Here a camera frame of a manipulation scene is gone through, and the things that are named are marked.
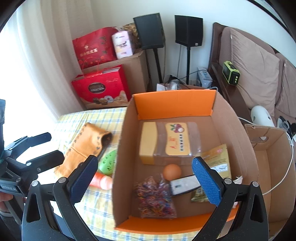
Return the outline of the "person's left hand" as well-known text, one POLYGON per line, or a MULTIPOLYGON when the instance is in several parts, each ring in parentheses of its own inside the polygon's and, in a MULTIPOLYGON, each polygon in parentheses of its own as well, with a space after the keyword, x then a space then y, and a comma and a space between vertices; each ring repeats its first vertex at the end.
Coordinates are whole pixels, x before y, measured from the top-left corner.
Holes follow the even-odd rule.
POLYGON ((5 202, 13 199, 13 195, 0 192, 0 211, 1 215, 4 217, 12 217, 10 211, 8 210, 5 202))

